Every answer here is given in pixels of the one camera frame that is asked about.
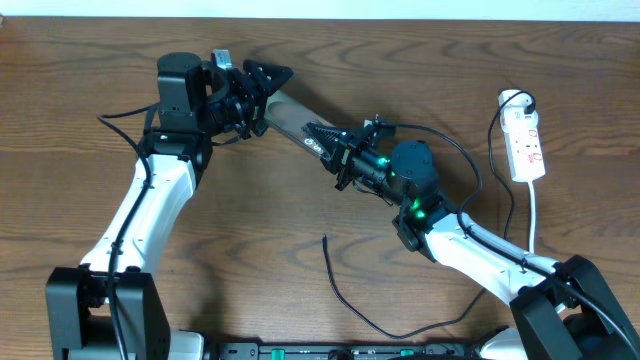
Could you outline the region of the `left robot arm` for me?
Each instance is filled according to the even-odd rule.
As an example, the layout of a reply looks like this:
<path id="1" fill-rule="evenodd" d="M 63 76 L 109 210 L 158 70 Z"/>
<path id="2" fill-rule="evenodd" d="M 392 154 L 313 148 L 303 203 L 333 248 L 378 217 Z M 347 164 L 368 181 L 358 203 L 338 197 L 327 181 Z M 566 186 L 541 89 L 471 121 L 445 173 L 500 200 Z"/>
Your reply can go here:
<path id="1" fill-rule="evenodd" d="M 208 359 L 197 331 L 174 330 L 155 278 L 182 208 L 217 146 L 263 135 L 268 99 L 292 70 L 255 60 L 235 68 L 216 49 L 209 60 L 173 52 L 157 62 L 159 99 L 143 108 L 132 183 L 98 243 L 45 286 L 57 359 Z"/>

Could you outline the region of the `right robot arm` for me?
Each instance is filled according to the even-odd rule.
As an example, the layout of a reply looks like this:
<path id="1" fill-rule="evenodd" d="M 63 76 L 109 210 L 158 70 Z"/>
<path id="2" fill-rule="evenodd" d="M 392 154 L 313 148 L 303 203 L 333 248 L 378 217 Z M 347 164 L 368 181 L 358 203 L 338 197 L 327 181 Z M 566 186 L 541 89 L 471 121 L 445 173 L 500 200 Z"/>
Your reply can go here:
<path id="1" fill-rule="evenodd" d="M 574 256 L 565 262 L 522 249 L 474 222 L 439 187 L 423 141 L 378 152 L 396 125 L 374 121 L 344 129 L 308 123 L 305 144 L 317 151 L 336 187 L 359 183 L 393 204 L 404 246 L 453 268 L 511 310 L 515 325 L 479 346 L 484 359 L 636 359 L 639 335 L 599 270 Z"/>

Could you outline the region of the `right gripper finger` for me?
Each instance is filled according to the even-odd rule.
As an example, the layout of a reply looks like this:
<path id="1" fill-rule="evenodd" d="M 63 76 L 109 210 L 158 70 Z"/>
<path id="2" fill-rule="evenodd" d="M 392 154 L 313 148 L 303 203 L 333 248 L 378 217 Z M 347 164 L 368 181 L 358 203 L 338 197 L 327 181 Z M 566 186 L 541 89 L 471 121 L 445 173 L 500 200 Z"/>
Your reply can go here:
<path id="1" fill-rule="evenodd" d="M 324 153 L 332 153 L 340 146 L 358 145 L 370 135 L 370 127 L 338 128 L 316 123 L 307 123 L 303 131 L 314 140 Z"/>
<path id="2" fill-rule="evenodd" d="M 337 150 L 324 151 L 320 157 L 320 161 L 324 168 L 331 174 L 337 174 L 340 171 L 340 160 L 338 159 Z"/>

